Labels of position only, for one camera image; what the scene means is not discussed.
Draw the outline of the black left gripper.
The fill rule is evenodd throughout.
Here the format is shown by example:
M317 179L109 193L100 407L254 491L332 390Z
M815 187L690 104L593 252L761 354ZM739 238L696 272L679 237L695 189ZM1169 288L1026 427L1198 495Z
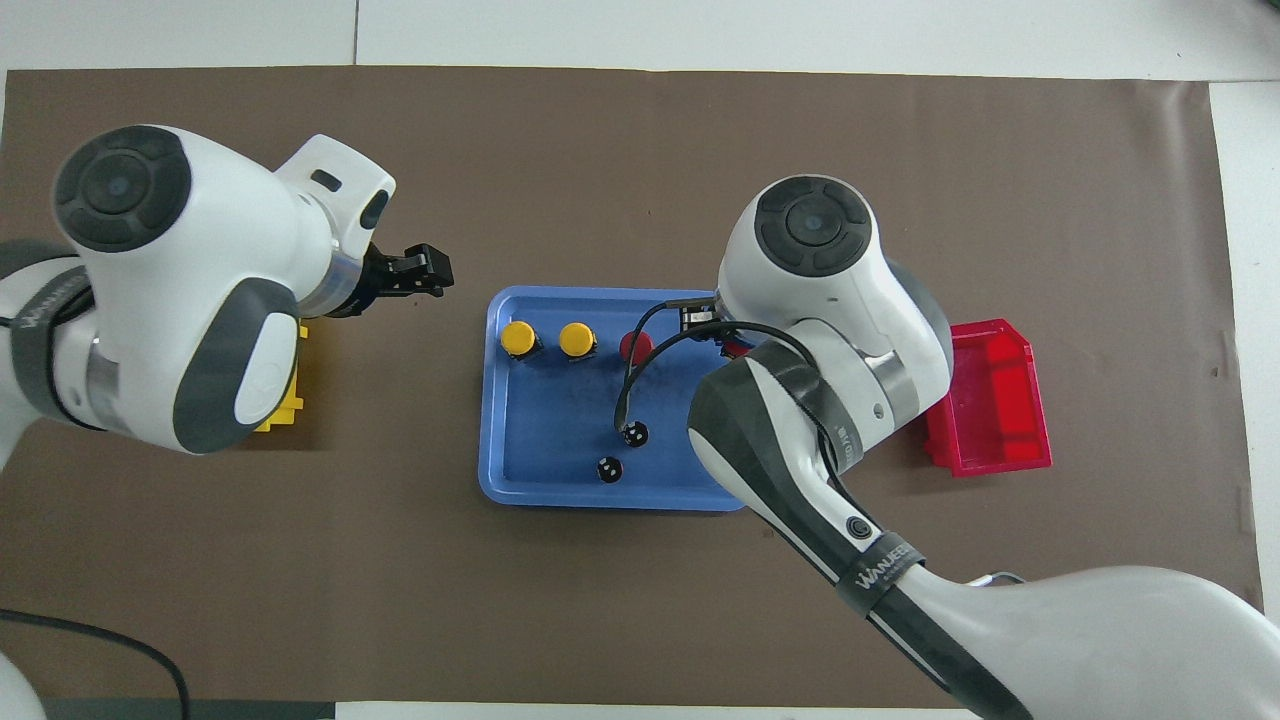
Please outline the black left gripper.
M444 286L454 286L454 273L447 254L430 243L417 243L404 250L404 273L413 283L402 282L392 268L399 256L389 256L370 243L355 287L346 300L346 318L360 316L378 299L408 297L425 293L444 296Z

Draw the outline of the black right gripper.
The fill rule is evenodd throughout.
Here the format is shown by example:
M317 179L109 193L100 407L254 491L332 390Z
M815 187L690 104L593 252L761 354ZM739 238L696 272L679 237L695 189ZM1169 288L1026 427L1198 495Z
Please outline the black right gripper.
M707 325L732 320L733 316L723 310L717 296L680 300L680 331L686 334L687 340L712 341L719 346L742 346L741 331L721 327L704 331Z

